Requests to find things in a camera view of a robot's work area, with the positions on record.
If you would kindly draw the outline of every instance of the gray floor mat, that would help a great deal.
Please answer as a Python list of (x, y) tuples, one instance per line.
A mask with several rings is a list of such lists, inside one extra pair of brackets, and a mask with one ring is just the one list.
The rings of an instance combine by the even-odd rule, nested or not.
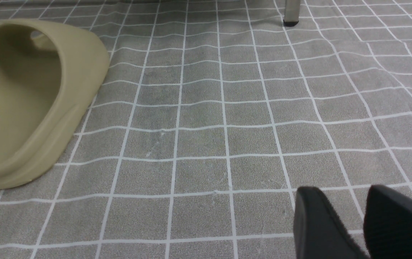
[(412, 197), (412, 0), (302, 4), (0, 2), (112, 56), (58, 163), (0, 192), (0, 258), (292, 259), (301, 185), (364, 246), (370, 184)]

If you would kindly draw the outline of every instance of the beige slide sandal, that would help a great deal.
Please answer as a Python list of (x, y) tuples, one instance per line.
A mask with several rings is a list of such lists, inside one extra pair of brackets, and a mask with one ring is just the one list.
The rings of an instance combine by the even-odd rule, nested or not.
[[(35, 31), (43, 35), (32, 39)], [(54, 165), (108, 68), (108, 52), (92, 32), (0, 22), (0, 189), (31, 182)]]

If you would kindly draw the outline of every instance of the white grid line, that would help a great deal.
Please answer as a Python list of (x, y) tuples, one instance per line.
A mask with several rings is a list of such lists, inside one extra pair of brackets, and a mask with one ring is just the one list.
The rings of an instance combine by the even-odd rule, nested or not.
[[(130, 13), (130, 8), (131, 8), (131, 6), (132, 6), (132, 1), (131, 1), (130, 6), (127, 8), (127, 13), (126, 13), (126, 16), (125, 16), (125, 18), (124, 18), (125, 20), (126, 20), (127, 16), (128, 16), (129, 13)], [(159, 2), (159, 4), (158, 4), (157, 10), (159, 10), (160, 5), (161, 5), (161, 0), (160, 0), (160, 2)], [(152, 28), (152, 30), (151, 30), (152, 36), (153, 36), (154, 33), (155, 33), (155, 26), (153, 26), (153, 28)], [(148, 42), (147, 50), (150, 49), (150, 46), (151, 46), (151, 38), (150, 38), (150, 41)], [(149, 54), (149, 52), (147, 51), (147, 53), (146, 53), (146, 55), (145, 55), (144, 65), (146, 65), (146, 63), (147, 63), (148, 54)], [(137, 87), (137, 92), (135, 93), (135, 97), (134, 97), (134, 102), (135, 102), (135, 103), (137, 103), (137, 99), (138, 99), (138, 97), (139, 97), (140, 84), (143, 82), (144, 75), (145, 75), (145, 67), (142, 68), (142, 71), (141, 71), (141, 73), (140, 73), (139, 86)], [(131, 110), (131, 113), (130, 113), (130, 116), (129, 116), (129, 119), (128, 119), (128, 122), (127, 122), (127, 129), (126, 129), (126, 132), (125, 132), (125, 134), (124, 134), (124, 139), (123, 139), (123, 141), (122, 141), (122, 146), (121, 146), (121, 150), (120, 150), (120, 154), (119, 154), (119, 159), (118, 159), (118, 163), (117, 163), (115, 175), (114, 175), (114, 177), (113, 177), (112, 188), (111, 188), (111, 190), (110, 190), (110, 196), (109, 196), (109, 199), (108, 199), (108, 202), (107, 202), (107, 207), (106, 207), (106, 209), (105, 209), (104, 219), (103, 219), (103, 221), (102, 221), (102, 227), (101, 227), (101, 231), (100, 231), (100, 239), (101, 239), (101, 240), (104, 239), (104, 234), (105, 234), (105, 228), (106, 228), (106, 226), (107, 226), (108, 215), (109, 215), (110, 208), (111, 208), (111, 206), (112, 206), (113, 195), (114, 195), (114, 193), (115, 193), (115, 188), (116, 188), (116, 185), (117, 185), (118, 175), (119, 175), (119, 172), (120, 172), (120, 169), (121, 169), (122, 157), (124, 156), (124, 151), (126, 150), (127, 138), (128, 138), (128, 136), (129, 136), (129, 131), (130, 131), (130, 130), (129, 130), (129, 127), (131, 126), (131, 124), (132, 124), (132, 119), (134, 118), (134, 111), (135, 111), (135, 106), (132, 107), (132, 110)], [(102, 244), (99, 243), (99, 245), (98, 245), (98, 247), (97, 247), (97, 252), (96, 252), (96, 254), (95, 254), (95, 258), (96, 258), (96, 259), (98, 259), (99, 256), (100, 256), (100, 249), (101, 249), (101, 247), (102, 247)]]
[[(95, 102), (96, 98), (97, 98), (97, 95), (96, 95), (96, 96), (94, 97), (94, 99), (92, 100), (92, 103), (91, 103), (90, 106), (94, 105), (94, 102)], [(82, 128), (81, 128), (81, 133), (83, 133), (84, 130), (86, 129), (86, 125), (87, 125), (87, 122), (88, 122), (88, 120), (89, 120), (89, 116), (90, 116), (90, 114), (91, 114), (91, 111), (92, 111), (92, 109), (89, 109), (89, 111), (87, 112), (86, 118), (84, 119), (84, 123), (83, 123), (83, 126), (82, 126)], [(48, 211), (48, 213), (47, 213), (47, 215), (46, 215), (46, 219), (45, 219), (45, 221), (44, 221), (44, 223), (43, 223), (43, 226), (41, 227), (40, 233), (38, 234), (38, 238), (36, 239), (35, 247), (34, 247), (34, 249), (33, 249), (33, 252), (32, 252), (32, 254), (31, 254), (31, 256), (30, 256), (30, 259), (34, 259), (35, 256), (36, 256), (36, 253), (38, 252), (38, 246), (40, 246), (41, 239), (42, 239), (42, 237), (43, 237), (44, 232), (46, 231), (47, 224), (49, 223), (49, 220), (50, 220), (51, 215), (52, 215), (52, 213), (53, 213), (53, 210), (54, 210), (56, 201), (57, 201), (58, 196), (59, 196), (59, 194), (60, 194), (60, 191), (61, 191), (61, 189), (62, 189), (62, 187), (63, 187), (63, 183), (65, 182), (65, 178), (66, 178), (66, 176), (67, 176), (68, 170), (69, 170), (69, 168), (70, 168), (70, 165), (71, 165), (70, 163), (71, 163), (71, 161), (73, 161), (73, 157), (74, 157), (74, 155), (76, 154), (76, 151), (77, 151), (77, 149), (78, 149), (79, 143), (81, 142), (81, 138), (82, 138), (82, 136), (78, 136), (78, 139), (77, 139), (77, 141), (76, 141), (76, 143), (75, 143), (75, 145), (74, 145), (74, 147), (73, 147), (73, 150), (72, 150), (72, 152), (71, 152), (70, 158), (69, 158), (69, 160), (68, 160), (68, 164), (66, 165), (65, 169), (63, 170), (62, 178), (61, 178), (60, 183), (59, 183), (59, 185), (58, 185), (58, 187), (57, 187), (57, 191), (56, 191), (56, 193), (55, 193), (55, 195), (54, 195), (54, 200), (53, 200), (53, 202), (51, 203), (51, 206), (50, 206), (50, 208), (49, 208), (49, 211)]]
[[(188, 3), (186, 2), (186, 12), (185, 12), (185, 23), (188, 22)], [(181, 72), (180, 72), (180, 87), (178, 89), (178, 102), (177, 102), (177, 115), (176, 115), (176, 136), (174, 139), (174, 148), (173, 148), (173, 159), (177, 158), (177, 147), (178, 147), (178, 128), (180, 128), (180, 112), (182, 104), (182, 86), (183, 86), (183, 73), (185, 67), (185, 44), (186, 44), (186, 26), (184, 26), (183, 31), (183, 44), (182, 44), (182, 58), (181, 58)], [(174, 160), (172, 163), (172, 173), (171, 173), (171, 189), (170, 189), (170, 198), (169, 198), (169, 210), (168, 210), (168, 225), (166, 231), (166, 240), (171, 240), (172, 233), (172, 217), (173, 217), (173, 204), (174, 204), (174, 193), (176, 189), (176, 169), (177, 161)], [(170, 243), (166, 243), (166, 249), (164, 251), (164, 258), (169, 259)]]
[[(273, 124), (273, 126), (272, 126), (273, 137), (275, 138), (276, 147), (277, 147), (278, 153), (280, 155), (280, 162), (281, 162), (281, 167), (283, 169), (283, 175), (284, 175), (286, 185), (288, 186), (288, 188), (291, 188), (291, 182), (289, 180), (288, 170), (286, 169), (286, 165), (285, 165), (285, 161), (284, 161), (284, 157), (283, 157), (283, 152), (281, 150), (280, 139), (278, 137), (278, 132), (276, 131), (275, 117), (273, 116), (273, 111), (271, 109), (270, 102), (268, 101), (268, 92), (267, 92), (267, 88), (265, 86), (265, 80), (263, 80), (264, 76), (263, 76), (263, 73), (262, 73), (262, 68), (260, 67), (260, 59), (259, 59), (257, 47), (255, 46), (255, 36), (254, 36), (254, 31), (252, 29), (252, 24), (250, 22), (250, 15), (249, 15), (249, 10), (248, 9), (246, 10), (246, 13), (247, 13), (247, 19), (249, 21), (249, 28), (250, 28), (250, 31), (251, 31), (250, 35), (252, 37), (252, 43), (254, 45), (255, 60), (257, 61), (257, 68), (259, 70), (260, 81), (261, 81), (261, 84), (262, 84), (263, 93), (265, 95), (265, 101), (266, 101), (266, 104), (267, 104), (268, 113), (270, 114), (270, 121)], [(291, 199), (291, 205), (293, 207), (293, 210), (295, 210), (295, 198), (294, 198), (293, 193), (291, 193), (291, 192), (289, 193), (289, 198)]]
[[(224, 124), (223, 131), (225, 137), (225, 155), (227, 157), (230, 156), (230, 145), (228, 142), (228, 129), (227, 129), (227, 112), (225, 110), (225, 92), (223, 88), (223, 71), (222, 71), (222, 53), (221, 53), (221, 45), (220, 45), (220, 28), (219, 28), (219, 1), (216, 1), (216, 29), (217, 29), (217, 55), (219, 59), (219, 76), (220, 76), (220, 96), (222, 99), (222, 121)], [(232, 178), (232, 170), (231, 170), (231, 162), (230, 158), (227, 158), (227, 181), (228, 181), (228, 190), (233, 191), (233, 178)], [(234, 199), (233, 193), (229, 194), (229, 202), (230, 202), (230, 218), (232, 223), (232, 236), (236, 236), (236, 218), (234, 213)], [(237, 241), (233, 240), (233, 257), (234, 259), (238, 259), (238, 252), (237, 252)]]
[[(347, 76), (348, 81), (349, 81), (350, 84), (353, 86), (354, 90), (358, 93), (359, 98), (361, 99), (361, 102), (364, 104), (364, 107), (366, 108), (366, 111), (367, 111), (367, 114), (368, 114), (369, 118), (372, 118), (373, 116), (372, 116), (372, 112), (371, 112), (371, 110), (370, 110), (370, 108), (369, 108), (369, 105), (367, 104), (367, 102), (366, 102), (366, 100), (364, 99), (364, 97), (362, 96), (362, 94), (359, 93), (359, 90), (358, 90), (358, 88), (356, 87), (356, 84), (354, 84), (353, 80), (351, 80), (351, 77), (349, 76), (349, 74), (347, 73), (347, 70), (346, 70), (345, 67), (344, 67), (344, 64), (343, 64), (343, 62), (342, 62), (342, 59), (340, 58), (339, 54), (337, 53), (337, 49), (335, 48), (334, 44), (332, 44), (332, 43), (329, 42), (329, 41), (328, 41), (328, 43), (331, 45), (333, 51), (336, 53), (337, 60), (339, 61), (339, 64), (340, 64), (340, 66), (342, 67), (342, 70), (344, 71), (345, 75)], [(390, 146), (388, 145), (388, 142), (386, 141), (385, 137), (384, 137), (384, 136), (382, 135), (382, 133), (380, 132), (379, 128), (377, 127), (377, 124), (375, 123), (374, 120), (371, 120), (371, 122), (372, 122), (372, 126), (374, 127), (375, 131), (377, 132), (377, 134), (379, 135), (379, 137), (380, 137), (380, 139), (382, 140), (383, 144), (385, 145), (386, 149), (388, 150), (391, 158), (392, 158), (393, 161), (395, 162), (398, 170), (400, 171), (401, 175), (403, 176), (403, 179), (404, 179), (406, 182), (409, 182), (409, 179), (408, 179), (408, 177), (407, 177), (404, 169), (402, 168), (402, 166), (400, 165), (399, 161), (397, 160), (394, 152), (392, 151), (392, 149), (391, 149)]]
[[(288, 43), (291, 44), (291, 39), (290, 39), (290, 37), (289, 37), (289, 35), (288, 35), (288, 32), (286, 31), (285, 28), (284, 28), (284, 33), (285, 33), (286, 39), (288, 40)], [(294, 57), (297, 59), (297, 53), (296, 53), (296, 51), (295, 51), (295, 49), (294, 49), (294, 46), (291, 45), (291, 49), (292, 49), (292, 51), (293, 51)], [(299, 69), (299, 71), (300, 71), (300, 74), (301, 74), (302, 77), (303, 77), (303, 82), (304, 82), (304, 84), (305, 84), (306, 90), (307, 90), (308, 94), (310, 95), (310, 97), (312, 98), (313, 108), (314, 108), (314, 111), (316, 112), (316, 116), (318, 117), (319, 122), (321, 122), (321, 125), (322, 125), (322, 127), (323, 127), (323, 130), (324, 130), (324, 132), (326, 133), (326, 136), (328, 137), (329, 142), (331, 143), (331, 146), (332, 146), (332, 148), (333, 148), (333, 150), (334, 150), (334, 154), (335, 154), (335, 157), (337, 158), (337, 161), (338, 161), (338, 163), (339, 163), (340, 170), (341, 170), (341, 172), (342, 172), (342, 175), (343, 175), (343, 177), (344, 177), (344, 180), (345, 180), (347, 186), (349, 187), (349, 192), (350, 192), (351, 197), (352, 197), (352, 199), (353, 199), (354, 205), (356, 206), (356, 208), (357, 208), (357, 210), (358, 210), (358, 213), (359, 213), (359, 215), (361, 216), (361, 219), (364, 219), (364, 213), (362, 212), (361, 206), (359, 205), (359, 202), (358, 202), (358, 199), (357, 199), (357, 197), (356, 197), (356, 194), (354, 193), (353, 189), (351, 188), (351, 183), (350, 183), (348, 174), (346, 173), (344, 164), (343, 164), (342, 160), (340, 159), (340, 155), (339, 155), (339, 151), (337, 150), (337, 146), (335, 145), (334, 140), (332, 139), (331, 134), (330, 134), (329, 131), (327, 130), (326, 125), (323, 123), (323, 119), (322, 119), (322, 117), (321, 117), (321, 115), (320, 115), (320, 113), (319, 113), (318, 107), (317, 107), (317, 105), (316, 105), (316, 101), (313, 99), (313, 94), (311, 93), (310, 87), (308, 86), (308, 82), (307, 82), (307, 79), (306, 79), (306, 77), (305, 77), (305, 75), (304, 75), (304, 73), (303, 73), (303, 69), (302, 69), (302, 67), (301, 67), (301, 65), (300, 65), (300, 62), (299, 62), (298, 60), (297, 60), (296, 62), (297, 62), (297, 66), (298, 66), (298, 69)]]
[[(412, 182), (402, 182), (402, 183), (394, 183), (394, 184), (385, 184), (388, 187), (394, 188), (394, 187), (409, 187), (412, 185)], [(366, 189), (371, 187), (372, 184), (359, 184), (359, 185), (351, 185), (351, 186), (334, 186), (334, 187), (320, 187), (322, 191), (348, 191), (350, 188), (352, 189)], [(176, 197), (192, 197), (192, 196), (205, 196), (205, 195), (230, 195), (230, 194), (252, 194), (252, 193), (290, 193), (290, 192), (296, 192), (296, 188), (292, 189), (287, 189), (287, 188), (282, 188), (282, 189), (249, 189), (249, 190), (228, 190), (228, 191), (220, 191), (220, 190), (214, 190), (214, 191), (206, 191), (206, 192), (196, 192), (196, 193), (176, 193), (173, 194), (173, 196)], [(168, 199), (172, 195), (171, 194), (165, 194), (165, 195), (127, 195), (127, 194), (113, 194), (114, 198), (128, 198), (128, 199)], [(73, 198), (66, 198), (66, 199), (57, 199), (55, 202), (61, 203), (61, 202), (72, 202), (72, 201), (77, 201), (77, 200), (86, 200), (86, 199), (92, 199), (92, 198), (108, 198), (110, 197), (110, 194), (105, 194), (105, 193), (95, 193), (95, 194), (90, 194), (90, 195), (84, 195), (84, 196), (77, 196)], [(28, 202), (38, 202), (38, 203), (53, 203), (54, 200), (48, 200), (48, 199), (39, 199), (39, 198), (31, 198), (27, 200), (13, 200), (13, 201), (0, 201), (0, 205), (15, 205), (15, 204), (22, 204), (22, 203), (28, 203)]]

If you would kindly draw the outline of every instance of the grid pattern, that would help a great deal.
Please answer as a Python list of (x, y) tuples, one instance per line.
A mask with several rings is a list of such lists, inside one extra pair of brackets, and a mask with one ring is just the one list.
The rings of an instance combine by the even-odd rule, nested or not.
[(0, 258), (295, 258), (294, 196), (364, 247), (367, 188), (412, 198), (412, 0), (0, 2), (96, 33), (111, 68), (57, 164), (0, 191)]

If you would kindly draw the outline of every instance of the slide sandal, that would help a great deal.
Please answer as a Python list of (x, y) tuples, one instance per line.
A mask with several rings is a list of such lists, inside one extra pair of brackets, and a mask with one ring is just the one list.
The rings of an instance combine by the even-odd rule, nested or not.
[(364, 237), (374, 259), (412, 259), (412, 199), (384, 185), (367, 195)]
[(316, 187), (296, 193), (294, 241), (298, 259), (368, 259), (348, 234), (326, 195)]
[[(48, 40), (32, 39), (34, 32)], [(54, 165), (108, 68), (108, 52), (92, 32), (39, 20), (0, 22), (0, 189)]]

